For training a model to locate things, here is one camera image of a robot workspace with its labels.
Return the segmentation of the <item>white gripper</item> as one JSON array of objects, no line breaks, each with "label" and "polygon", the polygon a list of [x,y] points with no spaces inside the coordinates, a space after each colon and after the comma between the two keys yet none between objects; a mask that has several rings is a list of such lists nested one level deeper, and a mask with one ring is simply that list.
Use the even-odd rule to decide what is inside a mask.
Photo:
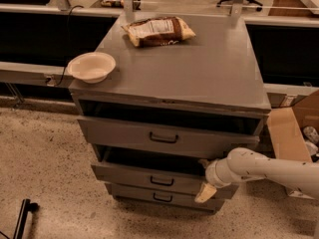
[{"label": "white gripper", "polygon": [[210,184],[207,182],[201,184],[200,190],[194,198],[196,203],[206,202],[217,192],[216,188],[226,187],[235,181],[233,172],[225,158],[214,161],[200,159],[198,163],[205,169],[205,178]]}]

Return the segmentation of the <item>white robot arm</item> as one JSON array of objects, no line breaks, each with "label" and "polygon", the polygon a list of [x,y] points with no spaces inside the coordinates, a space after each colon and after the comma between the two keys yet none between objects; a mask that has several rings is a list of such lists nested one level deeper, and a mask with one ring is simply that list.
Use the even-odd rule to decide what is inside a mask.
[{"label": "white robot arm", "polygon": [[268,179],[307,196],[319,198],[319,164],[297,160],[270,158],[251,149],[238,147],[226,158],[200,163],[205,180],[195,196],[196,203],[204,203],[219,188],[231,183]]}]

